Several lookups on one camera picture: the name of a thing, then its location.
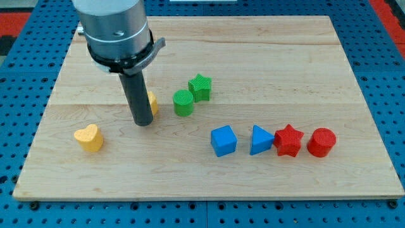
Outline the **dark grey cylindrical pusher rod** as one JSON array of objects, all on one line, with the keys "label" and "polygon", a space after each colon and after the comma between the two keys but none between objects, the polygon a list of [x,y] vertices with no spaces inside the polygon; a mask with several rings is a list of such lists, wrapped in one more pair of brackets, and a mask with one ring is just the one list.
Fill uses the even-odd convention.
[{"label": "dark grey cylindrical pusher rod", "polygon": [[121,73],[119,78],[135,124],[141,127],[149,125],[153,121],[153,113],[143,73]]}]

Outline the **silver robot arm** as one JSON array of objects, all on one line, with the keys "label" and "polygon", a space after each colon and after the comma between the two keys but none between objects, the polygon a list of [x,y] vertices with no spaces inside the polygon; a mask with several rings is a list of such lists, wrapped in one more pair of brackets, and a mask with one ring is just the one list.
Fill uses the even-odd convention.
[{"label": "silver robot arm", "polygon": [[120,77],[133,120],[138,126],[153,121],[143,76],[165,47],[149,28],[143,0],[73,0],[92,59]]}]

